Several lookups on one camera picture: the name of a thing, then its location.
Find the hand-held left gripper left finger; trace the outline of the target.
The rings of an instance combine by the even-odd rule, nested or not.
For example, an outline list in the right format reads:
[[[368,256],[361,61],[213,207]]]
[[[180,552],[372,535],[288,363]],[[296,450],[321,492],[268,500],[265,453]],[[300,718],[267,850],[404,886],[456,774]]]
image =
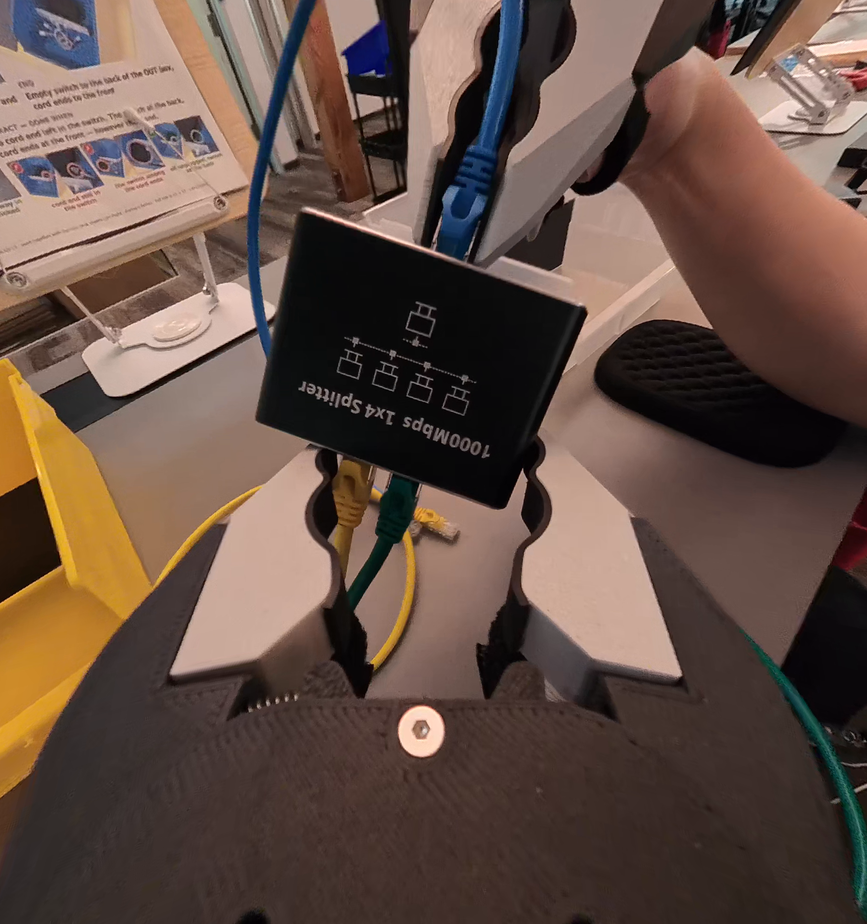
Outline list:
[[[172,681],[242,675],[259,697],[290,697],[335,662],[355,695],[366,694],[367,637],[331,542],[336,473],[333,452],[306,448],[229,515]]]

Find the black mesh pad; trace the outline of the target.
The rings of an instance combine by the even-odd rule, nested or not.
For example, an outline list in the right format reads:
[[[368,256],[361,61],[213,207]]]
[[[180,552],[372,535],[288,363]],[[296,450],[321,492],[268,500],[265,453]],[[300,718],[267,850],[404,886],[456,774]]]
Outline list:
[[[710,328],[685,321],[625,331],[598,358],[594,382],[648,421],[773,468],[817,464],[847,429],[752,373]]]

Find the yellow plastic bin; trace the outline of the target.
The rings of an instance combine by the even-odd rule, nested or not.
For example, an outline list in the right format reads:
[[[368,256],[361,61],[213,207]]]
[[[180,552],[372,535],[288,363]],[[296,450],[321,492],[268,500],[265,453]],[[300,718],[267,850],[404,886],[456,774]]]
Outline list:
[[[151,584],[93,455],[0,360],[0,800]]]

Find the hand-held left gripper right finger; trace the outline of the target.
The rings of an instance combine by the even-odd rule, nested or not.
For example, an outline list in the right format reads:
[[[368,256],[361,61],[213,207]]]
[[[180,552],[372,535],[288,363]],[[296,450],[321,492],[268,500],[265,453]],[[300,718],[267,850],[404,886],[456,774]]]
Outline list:
[[[491,698],[511,664],[560,699],[592,699],[601,677],[660,686],[683,673],[632,515],[566,448],[537,437],[504,604],[476,659]]]

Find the person's right forearm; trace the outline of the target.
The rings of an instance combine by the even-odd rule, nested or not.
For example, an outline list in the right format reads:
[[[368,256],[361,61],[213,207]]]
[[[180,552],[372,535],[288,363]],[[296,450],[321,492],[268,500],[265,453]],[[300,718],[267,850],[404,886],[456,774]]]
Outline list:
[[[776,147],[700,49],[645,104],[619,181],[712,328],[770,385],[867,429],[867,218]]]

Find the black ethernet splitter box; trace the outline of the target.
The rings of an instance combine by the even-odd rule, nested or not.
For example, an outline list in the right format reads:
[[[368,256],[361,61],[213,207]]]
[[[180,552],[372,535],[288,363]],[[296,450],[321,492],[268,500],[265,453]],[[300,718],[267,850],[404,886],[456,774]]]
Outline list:
[[[305,211],[256,419],[503,509],[586,317],[571,295]]]

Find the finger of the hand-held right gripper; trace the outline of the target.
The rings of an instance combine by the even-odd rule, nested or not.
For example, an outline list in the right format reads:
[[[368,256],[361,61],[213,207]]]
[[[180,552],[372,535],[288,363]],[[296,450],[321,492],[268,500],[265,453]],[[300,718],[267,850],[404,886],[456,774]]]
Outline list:
[[[483,70],[481,41],[499,1],[433,1],[410,48],[410,215],[425,239],[437,170],[456,138],[459,100]]]
[[[599,166],[633,98],[632,68],[661,2],[530,3],[475,263],[507,254]]]

